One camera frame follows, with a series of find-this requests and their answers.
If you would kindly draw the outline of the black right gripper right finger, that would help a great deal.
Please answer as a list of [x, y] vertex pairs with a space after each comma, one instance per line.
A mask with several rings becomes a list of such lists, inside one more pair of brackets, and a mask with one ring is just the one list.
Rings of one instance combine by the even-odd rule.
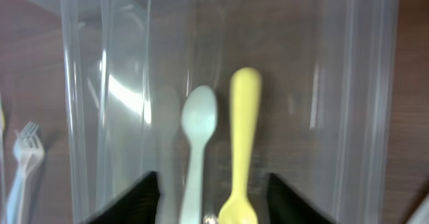
[[267, 176], [266, 200], [271, 224], [333, 224], [277, 174]]

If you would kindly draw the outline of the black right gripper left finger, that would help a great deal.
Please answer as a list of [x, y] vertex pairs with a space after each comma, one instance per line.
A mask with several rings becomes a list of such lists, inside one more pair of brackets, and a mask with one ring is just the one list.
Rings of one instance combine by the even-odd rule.
[[148, 172], [88, 224], [155, 224], [160, 199], [157, 172]]

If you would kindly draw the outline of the white spoon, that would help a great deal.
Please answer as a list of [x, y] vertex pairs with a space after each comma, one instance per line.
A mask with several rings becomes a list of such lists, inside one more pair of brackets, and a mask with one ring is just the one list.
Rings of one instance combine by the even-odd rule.
[[202, 222], [204, 152], [217, 127], [217, 119], [217, 99], [214, 91], [206, 85], [194, 89], [182, 110], [181, 124], [190, 145], [190, 157], [180, 224]]

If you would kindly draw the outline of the yellow plastic spoon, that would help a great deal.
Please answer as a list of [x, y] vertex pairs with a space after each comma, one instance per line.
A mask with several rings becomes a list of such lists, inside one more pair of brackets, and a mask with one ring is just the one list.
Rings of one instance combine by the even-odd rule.
[[257, 128], [262, 80], [254, 68], [242, 68], [231, 77], [230, 131], [232, 188], [219, 212], [219, 223], [257, 223], [247, 195], [253, 142]]

